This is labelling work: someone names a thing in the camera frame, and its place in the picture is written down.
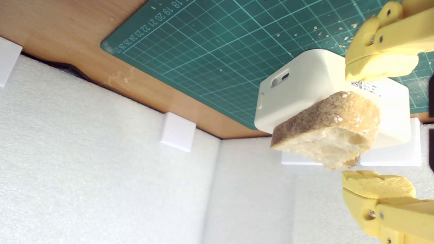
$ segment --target yellow foam pad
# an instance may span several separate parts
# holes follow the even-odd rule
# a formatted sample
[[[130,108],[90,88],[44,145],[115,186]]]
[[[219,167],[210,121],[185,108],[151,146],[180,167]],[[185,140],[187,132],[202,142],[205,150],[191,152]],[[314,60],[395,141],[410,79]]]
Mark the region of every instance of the yellow foam pad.
[[[408,179],[397,175],[379,175],[375,171],[344,171],[342,184],[345,189],[371,199],[416,196],[416,189]]]

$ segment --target green cutting mat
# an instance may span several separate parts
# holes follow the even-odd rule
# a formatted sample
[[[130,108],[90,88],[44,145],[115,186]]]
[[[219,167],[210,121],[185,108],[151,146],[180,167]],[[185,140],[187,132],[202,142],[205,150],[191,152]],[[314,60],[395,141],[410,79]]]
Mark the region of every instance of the green cutting mat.
[[[344,56],[385,2],[149,0],[101,47],[254,129],[262,80],[309,49]],[[395,79],[410,89],[412,113],[427,111],[433,68],[434,53],[422,53],[410,75]]]

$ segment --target bread slice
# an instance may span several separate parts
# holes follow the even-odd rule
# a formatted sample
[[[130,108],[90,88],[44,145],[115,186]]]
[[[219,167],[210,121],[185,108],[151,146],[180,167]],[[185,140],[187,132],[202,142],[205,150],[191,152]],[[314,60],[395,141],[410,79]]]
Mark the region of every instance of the bread slice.
[[[338,169],[357,163],[378,133],[380,109],[355,92],[337,92],[274,128],[271,147]]]

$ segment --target white box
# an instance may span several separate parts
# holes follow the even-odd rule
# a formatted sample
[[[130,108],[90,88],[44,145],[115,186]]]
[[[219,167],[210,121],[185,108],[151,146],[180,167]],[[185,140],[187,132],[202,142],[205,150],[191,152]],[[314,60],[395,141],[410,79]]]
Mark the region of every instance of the white box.
[[[363,166],[421,166],[421,122],[410,119],[411,139],[402,145],[371,149],[360,156]]]
[[[411,139],[402,145],[371,149],[360,155],[362,166],[421,166],[421,123],[418,118],[410,119]],[[282,152],[283,165],[320,165],[310,158]]]
[[[174,113],[164,115],[161,143],[190,152],[193,145],[196,124]]]
[[[0,37],[0,87],[6,85],[22,49],[22,46]]]

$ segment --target bread crust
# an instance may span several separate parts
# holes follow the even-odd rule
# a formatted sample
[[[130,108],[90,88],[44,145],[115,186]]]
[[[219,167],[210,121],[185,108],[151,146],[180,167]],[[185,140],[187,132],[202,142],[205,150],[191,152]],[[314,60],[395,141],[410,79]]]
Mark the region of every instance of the bread crust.
[[[355,92],[341,91],[274,128],[271,147],[288,151],[284,148],[284,142],[288,140],[316,130],[338,127],[365,138],[369,149],[375,141],[379,124],[380,109],[374,102]]]

